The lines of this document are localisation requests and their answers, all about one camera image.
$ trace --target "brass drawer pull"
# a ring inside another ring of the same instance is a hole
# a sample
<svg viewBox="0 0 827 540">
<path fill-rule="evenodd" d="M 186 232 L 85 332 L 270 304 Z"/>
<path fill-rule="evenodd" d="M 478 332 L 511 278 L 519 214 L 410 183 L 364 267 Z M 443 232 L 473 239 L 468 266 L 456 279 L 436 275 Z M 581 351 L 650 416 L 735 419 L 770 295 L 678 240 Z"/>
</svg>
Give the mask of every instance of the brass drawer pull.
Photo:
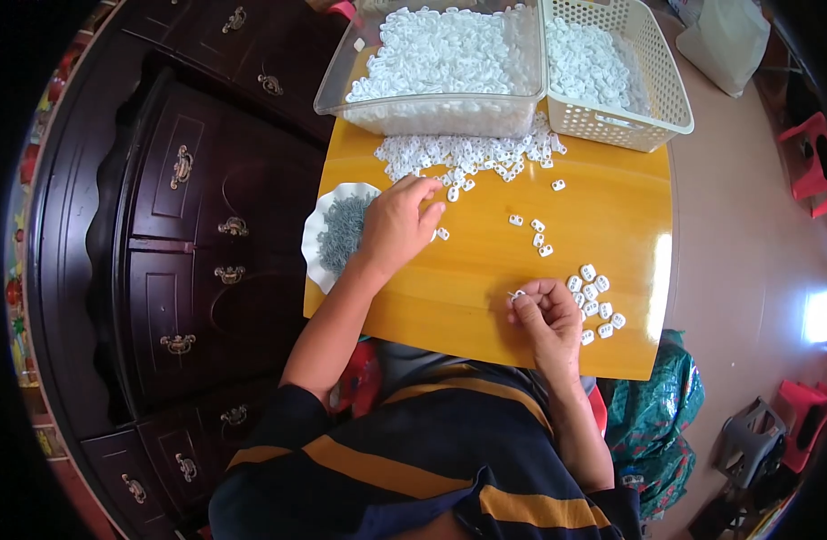
<svg viewBox="0 0 827 540">
<path fill-rule="evenodd" d="M 132 497 L 135 498 L 135 501 L 138 504 L 144 504 L 144 501 L 147 500 L 147 492 L 143 490 L 143 486 L 140 484 L 139 481 L 133 481 L 132 479 L 128 478 L 127 474 L 123 474 L 122 481 L 126 483 L 128 487 L 128 492 L 132 494 Z"/>
<path fill-rule="evenodd" d="M 228 412 L 223 412 L 221 418 L 222 422 L 225 422 L 228 425 L 238 426 L 245 422 L 246 418 L 248 418 L 248 406 L 243 404 L 239 407 L 234 407 L 233 409 L 228 410 Z"/>
<path fill-rule="evenodd" d="M 227 34 L 230 30 L 238 30 L 246 24 L 246 10 L 243 6 L 234 9 L 234 14 L 228 17 L 227 23 L 222 27 L 222 34 Z"/>
<path fill-rule="evenodd" d="M 239 218 L 228 218 L 224 223 L 219 223 L 218 232 L 226 232 L 230 236 L 248 236 L 246 222 Z"/>
<path fill-rule="evenodd" d="M 263 91 L 271 96 L 280 96 L 285 93 L 285 91 L 281 89 L 279 80 L 272 75 L 258 75 L 257 81 L 263 86 Z"/>
<path fill-rule="evenodd" d="M 180 146 L 177 152 L 177 163 L 173 166 L 173 176 L 171 177 L 171 189 L 176 189 L 180 184 L 185 184 L 192 174 L 192 163 L 194 158 L 189 154 L 189 148 L 184 144 Z"/>
<path fill-rule="evenodd" d="M 239 283 L 239 281 L 243 279 L 243 274 L 245 271 L 246 269 L 244 266 L 237 266 L 236 268 L 233 266 L 228 266 L 228 268 L 222 268 L 219 266 L 213 274 L 221 277 L 223 284 L 233 285 Z"/>
<path fill-rule="evenodd" d="M 168 335 L 163 335 L 161 336 L 160 343 L 167 346 L 167 351 L 170 352 L 170 354 L 186 354 L 192 350 L 192 343 L 197 339 L 192 333 L 185 337 L 175 335 L 172 338 Z"/>
<path fill-rule="evenodd" d="M 173 457 L 176 458 L 177 463 L 180 464 L 180 470 L 186 482 L 191 482 L 198 476 L 198 468 L 195 466 L 194 461 L 189 458 L 183 458 L 182 454 L 176 454 Z"/>
</svg>

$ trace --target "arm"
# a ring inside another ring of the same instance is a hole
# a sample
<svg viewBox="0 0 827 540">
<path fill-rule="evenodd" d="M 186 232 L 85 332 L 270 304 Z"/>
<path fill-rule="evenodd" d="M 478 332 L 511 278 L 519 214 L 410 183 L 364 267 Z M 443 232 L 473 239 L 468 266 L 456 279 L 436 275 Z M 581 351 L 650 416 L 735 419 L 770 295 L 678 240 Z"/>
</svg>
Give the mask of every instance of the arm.
<svg viewBox="0 0 827 540">
<path fill-rule="evenodd" d="M 535 280 L 521 289 L 527 294 L 508 301 L 508 318 L 523 326 L 533 341 L 560 459 L 585 493 L 613 489 L 611 453 L 579 380 L 579 306 L 555 279 Z"/>
<path fill-rule="evenodd" d="M 281 375 L 279 386 L 295 384 L 324 406 L 342 376 L 363 330 L 371 301 L 396 272 L 431 241 L 446 209 L 432 203 L 443 185 L 434 178 L 408 176 L 372 201 L 365 214 L 363 240 L 330 294 L 306 324 Z"/>
</svg>

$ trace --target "striped shirt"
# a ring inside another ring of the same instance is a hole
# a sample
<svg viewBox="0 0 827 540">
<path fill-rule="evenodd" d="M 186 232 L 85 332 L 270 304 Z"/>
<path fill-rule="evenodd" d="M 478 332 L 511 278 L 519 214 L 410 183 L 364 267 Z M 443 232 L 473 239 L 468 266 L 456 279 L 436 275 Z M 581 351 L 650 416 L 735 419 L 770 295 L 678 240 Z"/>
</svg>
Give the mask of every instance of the striped shirt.
<svg viewBox="0 0 827 540">
<path fill-rule="evenodd" d="M 637 492 L 585 496 L 524 385 L 469 364 L 340 425 L 311 392 L 278 388 L 210 521 L 216 540 L 370 539 L 447 511 L 474 538 L 641 538 Z"/>
</svg>

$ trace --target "table surface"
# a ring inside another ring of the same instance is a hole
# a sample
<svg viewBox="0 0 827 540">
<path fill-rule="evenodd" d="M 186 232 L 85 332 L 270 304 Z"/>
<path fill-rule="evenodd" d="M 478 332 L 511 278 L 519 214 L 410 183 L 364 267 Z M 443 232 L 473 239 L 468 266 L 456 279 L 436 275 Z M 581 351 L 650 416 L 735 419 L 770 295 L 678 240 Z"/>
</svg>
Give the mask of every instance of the table surface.
<svg viewBox="0 0 827 540">
<path fill-rule="evenodd" d="M 374 157 L 383 137 L 336 120 L 318 197 L 342 182 L 378 189 L 392 182 Z M 667 148 L 650 154 L 561 136 L 565 156 L 554 167 L 525 162 L 507 183 L 490 170 L 469 176 L 476 186 L 447 203 L 436 238 L 383 288 L 363 333 L 430 351 L 496 364 L 533 367 L 523 330 L 506 322 L 507 292 L 537 277 L 566 280 L 592 264 L 611 281 L 597 300 L 611 302 L 627 324 L 606 340 L 583 346 L 583 375 L 646 380 L 653 368 L 671 273 L 672 200 Z M 443 165 L 423 175 L 440 176 Z M 554 180 L 566 188 L 555 192 Z M 446 188 L 435 200 L 445 200 Z M 510 214 L 523 226 L 511 225 Z M 546 226 L 554 254 L 541 257 L 530 222 Z M 324 295 L 306 278 L 303 315 L 311 317 Z M 588 317 L 585 329 L 604 323 Z"/>
</svg>

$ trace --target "plastic storage box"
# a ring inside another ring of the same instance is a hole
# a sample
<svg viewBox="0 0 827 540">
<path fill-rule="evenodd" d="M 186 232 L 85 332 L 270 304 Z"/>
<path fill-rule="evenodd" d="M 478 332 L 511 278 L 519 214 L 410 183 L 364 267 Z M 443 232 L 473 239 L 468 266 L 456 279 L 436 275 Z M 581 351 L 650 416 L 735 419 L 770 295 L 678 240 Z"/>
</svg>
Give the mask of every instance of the plastic storage box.
<svg viewBox="0 0 827 540">
<path fill-rule="evenodd" d="M 360 9 L 348 25 L 336 49 L 333 61 L 321 82 L 314 100 L 317 114 L 333 114 L 381 135 L 478 135 L 521 137 L 533 123 L 537 103 L 548 89 L 546 44 L 542 25 L 543 5 L 539 0 L 444 0 L 427 5 L 443 13 L 448 7 L 494 13 L 506 7 L 525 4 L 535 8 L 535 31 L 525 34 L 524 43 L 516 43 L 530 61 L 529 93 L 505 95 L 493 93 L 432 93 L 345 103 L 351 83 L 367 77 L 366 60 L 381 47 L 380 25 L 385 13 L 420 2 L 385 2 L 383 9 Z M 355 43 L 363 40 L 361 51 Z"/>
<path fill-rule="evenodd" d="M 609 5 L 579 0 L 551 0 L 551 17 L 567 23 L 615 30 L 629 41 L 650 97 L 653 117 L 590 103 L 548 91 L 548 121 L 553 131 L 652 152 L 673 136 L 692 132 L 694 122 L 687 90 L 654 14 L 638 0 L 611 0 Z"/>
</svg>

